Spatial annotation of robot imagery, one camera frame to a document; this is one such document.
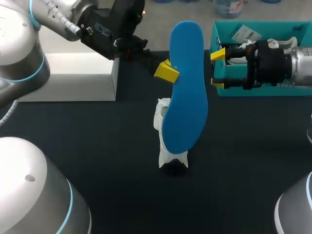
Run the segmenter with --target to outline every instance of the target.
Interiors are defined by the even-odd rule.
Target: floor
[[[114,0],[99,0],[100,7],[110,8]],[[311,20],[311,0],[282,0],[278,4],[267,4],[261,0],[250,0],[244,5],[239,20]],[[183,20],[194,20],[200,24],[206,40],[206,49],[210,47],[213,23],[222,20],[215,14],[210,0],[184,3],[173,0],[172,3],[159,4],[146,0],[146,14],[137,27],[136,35],[149,40],[148,48],[155,51],[168,50],[169,38],[173,27]],[[43,28],[41,43],[46,53],[91,52],[80,42],[67,42],[53,32]]]

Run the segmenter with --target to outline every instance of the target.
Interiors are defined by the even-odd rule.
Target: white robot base
[[[306,175],[279,198],[274,212],[278,234],[312,233],[311,176]]]
[[[90,234],[80,193],[34,144],[0,138],[0,233]]]

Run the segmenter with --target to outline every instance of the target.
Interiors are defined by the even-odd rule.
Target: white box
[[[47,54],[51,76],[39,90],[20,101],[116,100],[119,59],[97,53]]]

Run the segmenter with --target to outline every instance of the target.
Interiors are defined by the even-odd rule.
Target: white shoe upper
[[[162,120],[165,116],[165,113],[168,109],[170,98],[158,99],[158,104],[156,106],[156,111],[154,115],[154,128],[159,132],[160,140],[160,153],[159,153],[159,168],[161,168],[165,163],[171,162],[173,159],[178,159],[186,167],[189,167],[187,161],[187,151],[181,154],[172,154],[170,153],[165,146],[165,143],[162,138]]]

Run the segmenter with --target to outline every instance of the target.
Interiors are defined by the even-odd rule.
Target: white shoe
[[[156,111],[154,115],[154,128],[157,131],[159,131],[159,140],[160,140],[159,168],[161,168],[165,163],[171,162],[173,159],[178,159],[188,168],[189,163],[187,161],[187,151],[178,155],[171,154],[166,149],[165,143],[162,138],[162,120],[168,109],[170,101],[171,101],[170,98],[158,99],[158,104],[156,106]]]
[[[238,48],[246,49],[247,45],[254,44],[255,42],[252,42],[251,40],[247,40],[244,44],[239,46]],[[296,48],[298,46],[298,41],[296,37],[292,37],[289,40],[282,41],[282,40],[274,40],[274,39],[268,39],[269,47],[271,49],[278,49],[283,48],[284,54],[288,55],[291,53],[293,48]],[[246,57],[242,58],[231,58],[228,60],[229,64],[231,65],[239,65],[239,64],[247,64]]]

